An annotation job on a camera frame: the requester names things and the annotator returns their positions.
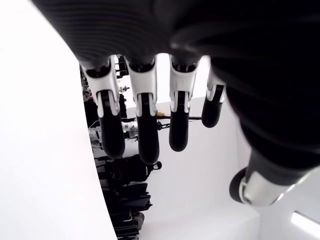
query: white panel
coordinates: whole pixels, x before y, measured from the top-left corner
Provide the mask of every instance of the white panel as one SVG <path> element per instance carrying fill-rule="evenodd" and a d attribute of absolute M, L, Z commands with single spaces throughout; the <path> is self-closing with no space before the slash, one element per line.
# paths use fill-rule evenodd
<path fill-rule="evenodd" d="M 231 199 L 166 221 L 146 223 L 140 240 L 255 240 L 259 215 Z"/>
<path fill-rule="evenodd" d="M 29 1 L 1 1 L 0 30 L 0 239 L 115 239 L 77 60 Z"/>

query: white curved surface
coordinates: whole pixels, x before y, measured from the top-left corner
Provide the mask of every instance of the white curved surface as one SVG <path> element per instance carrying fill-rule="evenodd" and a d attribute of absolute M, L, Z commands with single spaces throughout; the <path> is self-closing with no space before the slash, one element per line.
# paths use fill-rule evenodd
<path fill-rule="evenodd" d="M 0 35 L 0 239 L 116 239 L 77 60 L 25 0 L 1 1 Z"/>

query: black finger segment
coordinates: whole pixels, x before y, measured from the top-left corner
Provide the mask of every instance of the black finger segment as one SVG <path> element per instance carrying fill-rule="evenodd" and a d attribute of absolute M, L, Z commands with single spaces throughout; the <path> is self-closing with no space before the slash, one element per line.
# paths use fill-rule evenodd
<path fill-rule="evenodd" d="M 153 165 L 159 157 L 157 116 L 150 114 L 149 93 L 142 93 L 141 101 L 142 116 L 137 117 L 139 155 L 145 164 Z"/>
<path fill-rule="evenodd" d="M 99 117 L 102 145 L 105 153 L 113 159 L 120 159 L 125 151 L 125 138 L 120 113 L 111 112 L 108 90 L 100 92 L 103 106 L 103 117 Z"/>
<path fill-rule="evenodd" d="M 223 94 L 223 88 L 225 86 L 217 85 L 213 100 L 209 101 L 207 97 L 204 100 L 201 121 L 207 128 L 213 128 L 219 122 L 222 108 L 220 98 Z"/>
<path fill-rule="evenodd" d="M 171 111 L 169 144 L 176 152 L 183 151 L 188 144 L 189 112 L 185 112 L 185 91 L 178 92 L 176 112 Z"/>

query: robotic hand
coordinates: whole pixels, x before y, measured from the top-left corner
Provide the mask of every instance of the robotic hand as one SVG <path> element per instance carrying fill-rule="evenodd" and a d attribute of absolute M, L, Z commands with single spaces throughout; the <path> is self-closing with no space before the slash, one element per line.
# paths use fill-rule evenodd
<path fill-rule="evenodd" d="M 211 57 L 202 122 L 214 127 L 228 94 L 252 147 L 231 197 L 271 205 L 320 164 L 318 3 L 273 0 L 33 0 L 77 57 L 98 106 L 103 148 L 125 149 L 112 55 L 125 56 L 138 120 L 139 154 L 159 156 L 158 53 L 170 54 L 169 143 L 188 142 L 198 61 Z"/>

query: silver metal joint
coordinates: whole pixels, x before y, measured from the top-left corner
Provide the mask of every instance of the silver metal joint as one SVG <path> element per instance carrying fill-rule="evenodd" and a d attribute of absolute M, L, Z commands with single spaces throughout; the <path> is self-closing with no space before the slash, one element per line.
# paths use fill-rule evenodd
<path fill-rule="evenodd" d="M 142 116 L 141 94 L 149 94 L 149 111 L 151 116 L 157 114 L 157 56 L 155 56 L 153 68 L 147 72 L 137 72 L 132 70 L 128 60 L 126 64 L 131 80 L 133 101 L 136 105 L 136 116 Z"/>
<path fill-rule="evenodd" d="M 239 186 L 239 196 L 244 204 L 265 207 L 280 200 L 295 185 L 277 185 L 265 179 L 257 171 L 253 172 L 248 182 L 244 177 Z"/>
<path fill-rule="evenodd" d="M 216 94 L 217 86 L 218 86 L 218 85 L 223 86 L 222 94 L 221 94 L 221 97 L 220 97 L 220 100 L 219 100 L 220 103 L 223 103 L 224 100 L 225 100 L 226 97 L 227 97 L 226 84 L 225 84 L 223 81 L 221 81 L 221 80 L 216 76 L 216 74 L 214 73 L 213 69 L 210 68 L 209 76 L 208 76 L 208 81 L 207 81 L 207 89 L 206 89 L 206 98 L 207 98 L 209 101 L 212 101 L 212 100 L 214 99 L 214 96 L 215 96 L 215 94 Z"/>
<path fill-rule="evenodd" d="M 193 95 L 198 65 L 191 72 L 180 72 L 173 67 L 173 57 L 170 56 L 170 108 L 172 112 L 178 109 L 178 93 L 184 94 L 184 112 L 189 113 L 190 101 Z"/>
<path fill-rule="evenodd" d="M 101 91 L 108 90 L 109 102 L 112 115 L 117 116 L 120 112 L 120 104 L 119 104 L 119 88 L 117 84 L 117 76 L 115 70 L 115 60 L 113 56 L 109 57 L 110 59 L 110 71 L 107 75 L 103 77 L 90 77 L 87 74 L 87 69 L 82 66 L 83 73 L 86 77 L 88 85 L 90 87 L 92 98 L 95 104 L 98 106 L 97 113 L 100 118 L 104 116 L 103 109 L 103 100 L 101 97 Z"/>

